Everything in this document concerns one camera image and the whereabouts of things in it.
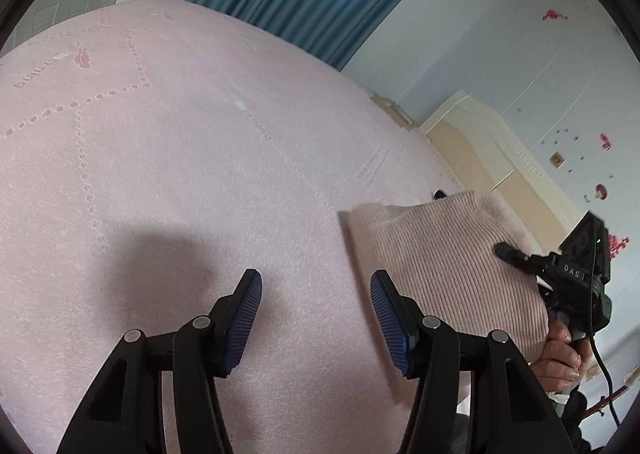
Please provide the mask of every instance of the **small framed picture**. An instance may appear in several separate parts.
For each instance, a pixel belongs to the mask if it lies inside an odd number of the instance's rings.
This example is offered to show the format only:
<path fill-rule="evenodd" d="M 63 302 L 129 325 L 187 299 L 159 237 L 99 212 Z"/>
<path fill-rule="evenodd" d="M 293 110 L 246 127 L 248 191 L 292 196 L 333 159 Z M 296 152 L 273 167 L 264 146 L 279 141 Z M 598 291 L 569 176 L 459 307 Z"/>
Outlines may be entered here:
<path fill-rule="evenodd" d="M 564 158 L 562 158 L 562 155 L 556 151 L 553 155 L 551 155 L 549 161 L 551 162 L 551 165 L 557 169 L 564 163 Z"/>

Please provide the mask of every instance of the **bed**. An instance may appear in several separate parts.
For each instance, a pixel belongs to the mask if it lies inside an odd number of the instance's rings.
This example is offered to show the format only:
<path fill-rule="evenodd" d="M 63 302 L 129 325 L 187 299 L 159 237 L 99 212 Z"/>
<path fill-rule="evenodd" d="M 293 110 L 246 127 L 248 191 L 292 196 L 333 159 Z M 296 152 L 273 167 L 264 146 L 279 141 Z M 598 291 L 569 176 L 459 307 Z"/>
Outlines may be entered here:
<path fill-rule="evenodd" d="M 298 48 L 180 0 L 40 33 L 0 60 L 0 104 L 0 405 L 35 454 L 126 330 L 177 329 L 246 268 L 262 305 L 218 384 L 237 452 L 397 449 L 409 408 L 338 213 L 460 189 L 417 129 Z"/>

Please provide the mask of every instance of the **finger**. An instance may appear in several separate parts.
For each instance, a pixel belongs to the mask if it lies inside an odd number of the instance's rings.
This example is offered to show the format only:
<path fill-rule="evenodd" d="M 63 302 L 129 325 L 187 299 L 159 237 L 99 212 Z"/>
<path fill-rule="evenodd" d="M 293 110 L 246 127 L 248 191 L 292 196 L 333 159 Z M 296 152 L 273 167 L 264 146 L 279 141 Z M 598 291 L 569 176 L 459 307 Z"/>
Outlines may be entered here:
<path fill-rule="evenodd" d="M 569 366 L 555 360 L 537 360 L 531 366 L 531 371 L 540 378 L 560 378 L 567 382 L 575 382 L 580 379 L 580 373 Z"/>
<path fill-rule="evenodd" d="M 561 378 L 549 378 L 548 376 L 539 376 L 538 381 L 545 390 L 545 392 L 552 392 L 553 390 L 564 390 L 569 385 L 569 382 L 562 380 Z"/>
<path fill-rule="evenodd" d="M 578 369 L 582 364 L 582 359 L 578 352 L 569 344 L 565 344 L 559 340 L 548 340 L 545 348 L 542 350 L 543 360 L 558 360 L 567 366 Z"/>
<path fill-rule="evenodd" d="M 581 340 L 576 344 L 575 350 L 582 359 L 582 363 L 580 364 L 578 371 L 580 374 L 584 374 L 591 363 L 591 359 L 593 358 L 591 343 L 587 339 Z"/>
<path fill-rule="evenodd" d="M 546 335 L 547 340 L 560 340 L 567 344 L 571 344 L 571 333 L 569 329 L 559 320 L 549 321 L 549 332 Z"/>

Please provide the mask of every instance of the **red flower sticker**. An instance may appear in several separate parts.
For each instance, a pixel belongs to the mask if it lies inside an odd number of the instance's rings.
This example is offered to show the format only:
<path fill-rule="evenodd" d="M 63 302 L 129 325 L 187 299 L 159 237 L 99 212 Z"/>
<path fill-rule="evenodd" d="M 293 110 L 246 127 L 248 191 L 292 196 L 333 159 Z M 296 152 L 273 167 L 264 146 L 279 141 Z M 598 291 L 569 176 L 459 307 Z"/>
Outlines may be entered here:
<path fill-rule="evenodd" d="M 78 51 L 76 52 L 76 56 L 74 57 L 74 62 L 80 68 L 88 68 L 89 66 L 91 66 L 90 64 L 91 56 L 89 55 L 89 53 L 87 52 L 84 46 L 82 48 L 79 48 Z"/>
<path fill-rule="evenodd" d="M 560 14 L 559 12 L 556 12 L 555 10 L 551 10 L 549 9 L 548 11 L 545 12 L 545 14 L 542 16 L 542 20 L 567 20 L 568 17 Z"/>
<path fill-rule="evenodd" d="M 602 148 L 606 151 L 611 149 L 611 141 L 604 133 L 600 134 L 600 142 L 602 142 Z"/>
<path fill-rule="evenodd" d="M 629 238 L 618 239 L 615 234 L 609 235 L 609 255 L 611 259 L 616 257 L 620 253 L 620 249 L 626 249 L 626 245 L 629 243 Z"/>
<path fill-rule="evenodd" d="M 607 192 L 607 188 L 599 183 L 596 185 L 596 198 L 597 199 L 607 199 L 607 195 L 609 193 Z"/>

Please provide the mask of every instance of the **black mount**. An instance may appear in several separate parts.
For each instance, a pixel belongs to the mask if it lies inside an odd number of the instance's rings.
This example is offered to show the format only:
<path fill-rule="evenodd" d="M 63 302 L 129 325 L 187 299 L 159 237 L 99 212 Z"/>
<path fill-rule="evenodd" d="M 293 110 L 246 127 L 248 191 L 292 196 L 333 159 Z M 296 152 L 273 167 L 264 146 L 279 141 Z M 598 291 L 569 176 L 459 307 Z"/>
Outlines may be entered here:
<path fill-rule="evenodd" d="M 174 373 L 180 452 L 232 454 L 214 377 L 226 377 L 239 362 L 261 294 L 260 274 L 247 270 L 232 295 L 178 331 L 125 333 L 80 402 L 58 454 L 166 454 L 162 371 Z"/>
<path fill-rule="evenodd" d="M 573 454 L 560 418 L 507 333 L 468 335 L 425 317 L 384 270 L 372 277 L 372 300 L 394 364 L 406 378 L 420 378 L 399 454 L 449 454 L 460 371 L 472 372 L 468 454 Z"/>
<path fill-rule="evenodd" d="M 498 243 L 494 253 L 551 287 L 538 285 L 545 306 L 568 317 L 569 331 L 576 341 L 588 334 L 590 314 L 591 334 L 611 320 L 611 300 L 604 293 L 610 279 L 609 232 L 604 221 L 587 212 L 559 248 L 562 254 L 527 256 L 508 243 Z"/>

